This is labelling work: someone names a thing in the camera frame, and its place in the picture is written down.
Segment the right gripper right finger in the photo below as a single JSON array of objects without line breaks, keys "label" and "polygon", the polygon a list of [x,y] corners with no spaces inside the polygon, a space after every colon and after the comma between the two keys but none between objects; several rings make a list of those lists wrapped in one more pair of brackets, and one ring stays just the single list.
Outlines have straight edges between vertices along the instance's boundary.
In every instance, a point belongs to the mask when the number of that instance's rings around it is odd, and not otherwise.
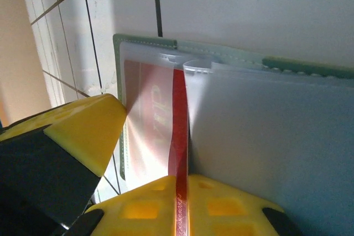
[{"label": "right gripper right finger", "polygon": [[189,236],[302,236],[302,232],[279,205],[190,175]]}]

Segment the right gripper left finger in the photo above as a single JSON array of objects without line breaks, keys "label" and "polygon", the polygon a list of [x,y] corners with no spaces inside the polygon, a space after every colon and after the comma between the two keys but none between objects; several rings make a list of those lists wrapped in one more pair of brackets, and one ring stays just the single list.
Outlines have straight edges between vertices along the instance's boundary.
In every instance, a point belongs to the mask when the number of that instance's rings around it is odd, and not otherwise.
[{"label": "right gripper left finger", "polygon": [[165,176],[90,207],[74,236],[175,236],[175,176]]}]

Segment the red VIP card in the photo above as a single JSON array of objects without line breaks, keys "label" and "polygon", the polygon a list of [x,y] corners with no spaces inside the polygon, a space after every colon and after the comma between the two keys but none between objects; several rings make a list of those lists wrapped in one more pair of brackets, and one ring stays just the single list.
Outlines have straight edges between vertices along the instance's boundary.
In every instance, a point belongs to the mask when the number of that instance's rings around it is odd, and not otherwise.
[{"label": "red VIP card", "polygon": [[127,185],[136,188],[175,176],[173,236],[187,236],[189,121],[184,73],[174,66],[128,59],[123,63],[122,87],[128,110]]}]

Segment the green card holder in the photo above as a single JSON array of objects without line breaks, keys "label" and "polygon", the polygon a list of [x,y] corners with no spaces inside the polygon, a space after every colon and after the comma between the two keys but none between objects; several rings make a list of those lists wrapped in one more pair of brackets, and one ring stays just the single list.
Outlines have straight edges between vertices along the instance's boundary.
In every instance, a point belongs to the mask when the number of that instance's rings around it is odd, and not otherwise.
[{"label": "green card holder", "polygon": [[115,34],[123,63],[184,73],[188,167],[285,208],[307,234],[354,230],[354,69]]}]

